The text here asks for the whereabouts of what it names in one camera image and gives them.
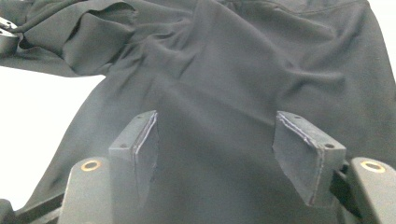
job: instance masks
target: white background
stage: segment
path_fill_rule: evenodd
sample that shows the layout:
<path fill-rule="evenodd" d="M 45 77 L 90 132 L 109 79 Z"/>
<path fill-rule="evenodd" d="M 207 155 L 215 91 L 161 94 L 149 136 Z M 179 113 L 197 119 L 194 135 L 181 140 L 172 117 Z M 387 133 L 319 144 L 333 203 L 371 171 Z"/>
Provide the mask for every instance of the white background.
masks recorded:
<path fill-rule="evenodd" d="M 370 2 L 396 74 L 396 0 Z M 102 79 L 0 67 L 0 198 L 14 209 L 28 200 L 68 124 Z"/>

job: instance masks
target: black garment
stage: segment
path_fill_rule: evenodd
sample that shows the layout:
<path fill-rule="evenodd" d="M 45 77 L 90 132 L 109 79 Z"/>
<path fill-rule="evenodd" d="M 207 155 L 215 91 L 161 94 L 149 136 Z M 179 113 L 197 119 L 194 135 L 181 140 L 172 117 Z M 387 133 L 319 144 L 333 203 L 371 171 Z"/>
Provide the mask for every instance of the black garment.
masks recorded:
<path fill-rule="evenodd" d="M 15 2 L 0 1 L 0 16 L 23 23 L 57 1 Z M 106 156 L 126 124 L 153 109 L 159 169 L 142 223 L 335 223 L 332 209 L 306 207 L 276 164 L 277 110 L 310 120 L 349 158 L 396 167 L 395 84 L 366 1 L 126 2 L 67 7 L 0 59 L 106 75 L 28 204 L 63 191 L 76 162 Z"/>

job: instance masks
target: brass ring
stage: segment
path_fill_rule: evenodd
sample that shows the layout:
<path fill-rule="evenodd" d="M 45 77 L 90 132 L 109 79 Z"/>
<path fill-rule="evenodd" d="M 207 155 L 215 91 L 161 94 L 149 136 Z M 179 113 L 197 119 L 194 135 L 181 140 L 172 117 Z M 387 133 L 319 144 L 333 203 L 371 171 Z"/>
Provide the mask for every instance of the brass ring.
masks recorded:
<path fill-rule="evenodd" d="M 375 161 L 362 161 L 361 166 L 371 172 L 382 174 L 385 173 L 385 167 Z"/>
<path fill-rule="evenodd" d="M 101 166 L 101 162 L 99 161 L 86 161 L 84 164 L 81 165 L 81 170 L 85 172 L 94 171 L 99 166 Z"/>

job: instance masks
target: white surface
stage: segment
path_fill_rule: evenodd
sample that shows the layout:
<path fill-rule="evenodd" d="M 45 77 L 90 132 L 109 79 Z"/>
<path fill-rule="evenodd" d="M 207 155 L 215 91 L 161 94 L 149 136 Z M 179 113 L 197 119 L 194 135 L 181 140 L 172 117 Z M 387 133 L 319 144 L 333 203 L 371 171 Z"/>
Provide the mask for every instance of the white surface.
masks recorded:
<path fill-rule="evenodd" d="M 396 0 L 372 0 L 396 67 Z M 0 198 L 21 208 L 68 124 L 103 77 L 64 78 L 0 67 Z"/>

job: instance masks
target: crumpled fabric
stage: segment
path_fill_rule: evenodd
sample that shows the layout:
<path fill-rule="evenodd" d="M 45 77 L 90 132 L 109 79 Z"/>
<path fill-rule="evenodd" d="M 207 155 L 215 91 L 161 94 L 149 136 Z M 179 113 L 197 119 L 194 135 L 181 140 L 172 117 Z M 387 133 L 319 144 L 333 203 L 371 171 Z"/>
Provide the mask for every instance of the crumpled fabric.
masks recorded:
<path fill-rule="evenodd" d="M 3 0 L 0 16 L 28 21 L 56 2 L 17 12 Z M 337 223 L 335 208 L 306 207 L 276 163 L 277 110 L 310 120 L 349 160 L 396 167 L 395 81 L 367 1 L 91 0 L 26 32 L 0 64 L 106 76 L 26 206 L 64 191 L 76 162 L 107 156 L 154 109 L 158 169 L 136 223 Z"/>

